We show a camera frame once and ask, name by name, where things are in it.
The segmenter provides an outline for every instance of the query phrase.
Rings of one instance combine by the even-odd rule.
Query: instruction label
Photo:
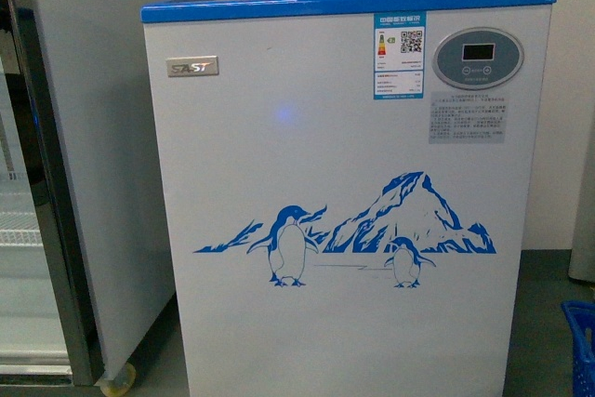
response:
[[[374,15],[374,99],[424,96],[426,12]]]
[[[503,143],[509,99],[500,93],[434,92],[430,144]]]

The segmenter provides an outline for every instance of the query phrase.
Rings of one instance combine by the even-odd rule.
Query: blue lid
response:
[[[521,7],[556,0],[170,0],[140,11],[145,23],[233,20],[333,14]]]

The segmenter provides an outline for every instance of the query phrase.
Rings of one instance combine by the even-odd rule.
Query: penguin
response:
[[[293,280],[293,286],[305,285],[299,279],[304,272],[306,249],[318,253],[316,243],[299,228],[298,222],[308,213],[297,205],[290,205],[279,211],[271,226],[269,235],[254,242],[247,250],[252,253],[257,248],[266,246],[269,252],[269,266],[275,286],[286,286],[284,280]]]
[[[436,267],[436,264],[419,254],[413,243],[404,237],[396,238],[391,245],[393,255],[384,263],[387,267],[392,264],[394,279],[397,281],[397,288],[416,288],[419,286],[419,274],[421,264],[428,263]]]

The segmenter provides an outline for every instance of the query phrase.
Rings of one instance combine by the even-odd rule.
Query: digital control panel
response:
[[[482,90],[508,81],[522,66],[521,43],[496,28],[471,28],[446,37],[433,67],[446,84]]]

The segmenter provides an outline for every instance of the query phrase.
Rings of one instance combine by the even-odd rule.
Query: sast logo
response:
[[[213,62],[195,62],[194,64],[176,64],[171,66],[174,74],[200,73],[206,70],[206,67],[213,65]]]
[[[208,76],[219,74],[217,56],[197,56],[195,58],[169,58],[167,76]]]

